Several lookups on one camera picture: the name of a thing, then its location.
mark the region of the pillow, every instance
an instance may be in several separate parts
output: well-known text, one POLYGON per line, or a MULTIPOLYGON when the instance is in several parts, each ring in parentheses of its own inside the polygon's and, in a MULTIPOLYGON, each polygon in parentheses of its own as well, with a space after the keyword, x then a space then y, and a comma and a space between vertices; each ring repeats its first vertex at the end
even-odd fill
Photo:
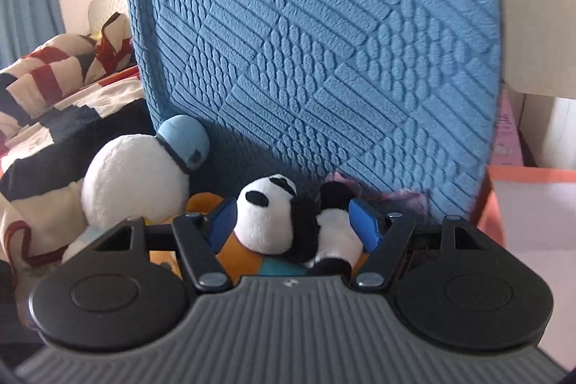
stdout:
POLYGON ((90 66, 84 84, 125 69, 132 51, 130 21, 125 14, 115 12, 102 26, 102 37, 96 44, 96 60, 90 66))

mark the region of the panda eye patch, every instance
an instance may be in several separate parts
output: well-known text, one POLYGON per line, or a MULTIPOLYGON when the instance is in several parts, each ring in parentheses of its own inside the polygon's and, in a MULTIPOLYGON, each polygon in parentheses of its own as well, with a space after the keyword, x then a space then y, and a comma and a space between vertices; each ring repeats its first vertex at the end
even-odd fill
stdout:
POLYGON ((288 184, 288 181, 286 181, 284 178, 270 178, 270 182, 272 184, 276 184, 276 186, 281 187, 286 192, 288 192, 289 194, 292 194, 292 196, 296 197, 296 192, 294 192, 294 189, 292 189, 292 186, 290 186, 288 184))
POLYGON ((268 207, 268 204, 270 203, 268 197, 266 197, 262 192, 259 192, 257 190, 246 192, 245 197, 246 200, 251 204, 254 204, 262 208, 268 207))

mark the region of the light blue plush cap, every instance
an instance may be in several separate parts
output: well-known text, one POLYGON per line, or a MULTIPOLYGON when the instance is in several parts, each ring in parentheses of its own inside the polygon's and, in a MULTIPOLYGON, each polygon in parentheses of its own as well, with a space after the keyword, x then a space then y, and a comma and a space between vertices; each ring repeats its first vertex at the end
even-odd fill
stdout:
POLYGON ((198 169, 208 157, 208 134, 202 124, 191 116, 179 115, 167 119, 156 135, 170 146, 189 170, 198 169))

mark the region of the panda ear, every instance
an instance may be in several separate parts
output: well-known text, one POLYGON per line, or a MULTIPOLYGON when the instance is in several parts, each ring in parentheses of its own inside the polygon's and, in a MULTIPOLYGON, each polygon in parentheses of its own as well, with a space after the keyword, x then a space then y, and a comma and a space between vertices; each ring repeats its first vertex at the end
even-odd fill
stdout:
POLYGON ((320 188, 320 208, 337 208, 348 211, 350 201, 355 197, 352 189, 339 181, 330 181, 320 188))
POLYGON ((292 189, 292 186, 290 186, 288 184, 288 181, 286 180, 286 178, 283 178, 281 176, 278 177, 271 177, 270 178, 270 182, 272 184, 276 184, 276 186, 281 187, 282 189, 284 189, 286 192, 288 192, 292 197, 296 197, 296 192, 294 191, 294 189, 292 189))
POLYGON ((320 226, 316 221, 318 208, 316 203, 303 195, 290 201, 290 221, 294 234, 292 247, 282 257, 298 263, 313 259, 318 251, 320 226))

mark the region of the bed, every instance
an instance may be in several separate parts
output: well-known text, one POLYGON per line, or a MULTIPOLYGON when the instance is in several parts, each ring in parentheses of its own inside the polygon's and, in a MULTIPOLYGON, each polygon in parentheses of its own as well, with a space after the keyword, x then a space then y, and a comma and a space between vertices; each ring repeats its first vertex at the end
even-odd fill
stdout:
POLYGON ((31 289, 87 226, 80 194, 94 155, 154 132, 126 12, 126 0, 94 0, 88 35, 58 35, 0 72, 0 259, 28 326, 31 289))

